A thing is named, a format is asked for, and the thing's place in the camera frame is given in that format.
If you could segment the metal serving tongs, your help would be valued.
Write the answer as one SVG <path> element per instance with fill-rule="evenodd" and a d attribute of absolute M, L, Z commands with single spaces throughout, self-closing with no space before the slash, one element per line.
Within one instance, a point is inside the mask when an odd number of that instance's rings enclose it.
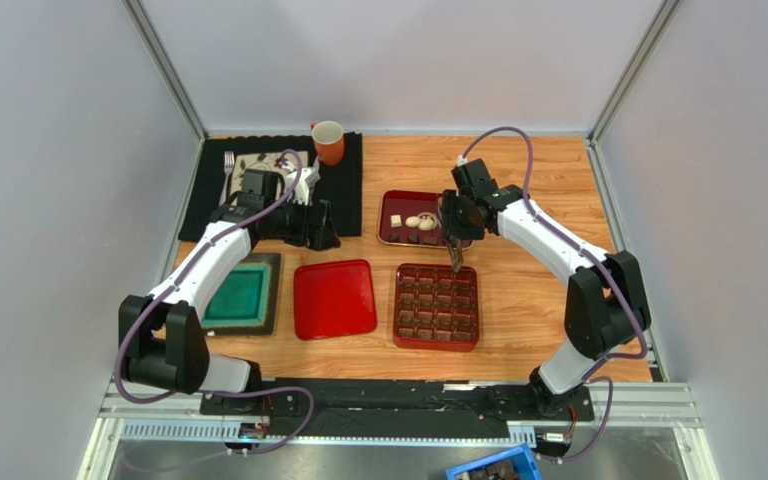
<path fill-rule="evenodd" d="M 452 263 L 452 270 L 458 273 L 464 264 L 462 240 L 451 238 L 447 241 L 447 249 Z"/>

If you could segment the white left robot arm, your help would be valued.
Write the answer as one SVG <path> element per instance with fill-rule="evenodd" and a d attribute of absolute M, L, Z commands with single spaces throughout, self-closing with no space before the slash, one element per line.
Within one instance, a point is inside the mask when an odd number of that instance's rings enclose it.
<path fill-rule="evenodd" d="M 132 403 L 147 403 L 127 383 L 174 393 L 246 393 L 253 363 L 209 351 L 202 328 L 207 308 L 231 271 L 261 240 L 323 251 L 340 246 L 330 203 L 315 200 L 316 166 L 291 173 L 249 170 L 240 189 L 212 213 L 195 248 L 147 295 L 130 295 L 118 311 L 114 383 Z"/>

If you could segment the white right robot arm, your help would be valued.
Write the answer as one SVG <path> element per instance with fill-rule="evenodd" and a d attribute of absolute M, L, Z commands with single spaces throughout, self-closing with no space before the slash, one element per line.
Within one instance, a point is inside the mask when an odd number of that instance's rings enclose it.
<path fill-rule="evenodd" d="M 527 251 L 566 288 L 566 338 L 529 376 L 526 403 L 539 417 L 558 414 L 605 363 L 632 341 L 647 354 L 649 305 L 637 258 L 610 253 L 574 235 L 521 188 L 501 187 L 483 160 L 458 158 L 455 189 L 440 202 L 441 232 L 453 269 L 463 265 L 463 243 L 491 233 Z"/>

